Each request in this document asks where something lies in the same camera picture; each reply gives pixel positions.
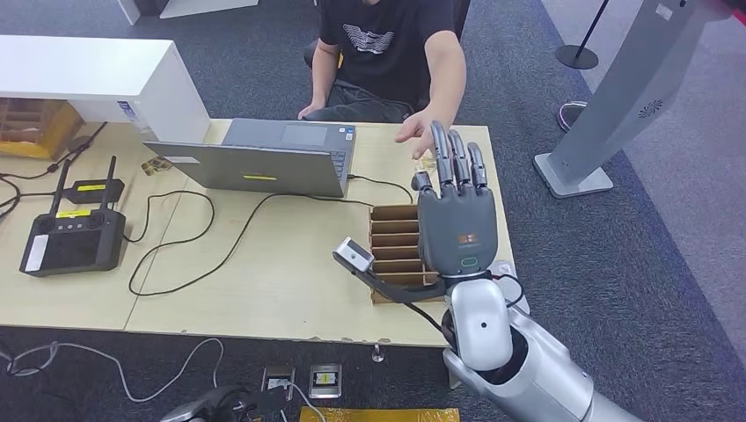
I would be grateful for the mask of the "person's left hand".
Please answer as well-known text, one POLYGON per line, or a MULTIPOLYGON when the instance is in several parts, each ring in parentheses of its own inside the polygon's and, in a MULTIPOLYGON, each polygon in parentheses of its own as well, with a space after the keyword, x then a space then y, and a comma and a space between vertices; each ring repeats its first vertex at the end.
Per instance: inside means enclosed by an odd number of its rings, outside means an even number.
POLYGON ((414 139, 412 159, 419 160, 427 150, 435 145, 431 124, 436 121, 443 127, 450 124, 447 116, 437 107, 427 106, 423 110, 411 115, 402 123, 394 141, 404 143, 414 139))

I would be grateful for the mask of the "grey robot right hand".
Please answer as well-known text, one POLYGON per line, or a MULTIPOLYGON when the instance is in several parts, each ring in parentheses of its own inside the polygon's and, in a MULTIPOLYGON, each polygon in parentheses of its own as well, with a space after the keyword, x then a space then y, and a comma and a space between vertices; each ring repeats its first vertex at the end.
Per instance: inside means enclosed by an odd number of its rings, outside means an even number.
POLYGON ((416 171, 418 247, 426 266, 445 278, 484 273, 498 251, 494 193, 479 145, 464 144, 454 129, 434 120, 436 182, 416 171))

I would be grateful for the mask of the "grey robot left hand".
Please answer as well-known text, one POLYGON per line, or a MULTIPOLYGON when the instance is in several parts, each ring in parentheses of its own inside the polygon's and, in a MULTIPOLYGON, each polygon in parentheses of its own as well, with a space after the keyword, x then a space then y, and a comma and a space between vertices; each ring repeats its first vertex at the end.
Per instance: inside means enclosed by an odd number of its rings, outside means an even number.
POLYGON ((242 421, 251 392, 238 385, 214 388, 200 396, 187 421, 242 421))

